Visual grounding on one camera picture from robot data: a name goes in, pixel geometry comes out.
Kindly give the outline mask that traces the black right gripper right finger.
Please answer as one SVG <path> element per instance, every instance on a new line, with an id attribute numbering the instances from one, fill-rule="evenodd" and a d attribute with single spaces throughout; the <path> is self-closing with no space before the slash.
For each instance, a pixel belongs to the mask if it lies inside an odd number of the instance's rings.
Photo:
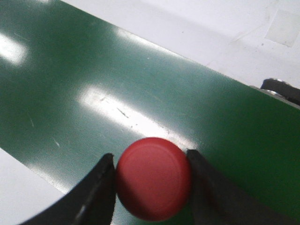
<path id="1" fill-rule="evenodd" d="M 188 150 L 190 197 L 196 225 L 297 225 L 298 221 L 258 202 L 216 170 L 197 150 Z"/>

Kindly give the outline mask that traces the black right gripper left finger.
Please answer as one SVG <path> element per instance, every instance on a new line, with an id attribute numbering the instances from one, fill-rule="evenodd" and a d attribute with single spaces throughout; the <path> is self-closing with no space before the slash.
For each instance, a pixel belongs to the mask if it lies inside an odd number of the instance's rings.
<path id="1" fill-rule="evenodd" d="M 116 202 L 113 154 L 104 154 L 93 169 L 53 205 L 23 225 L 109 225 Z"/>

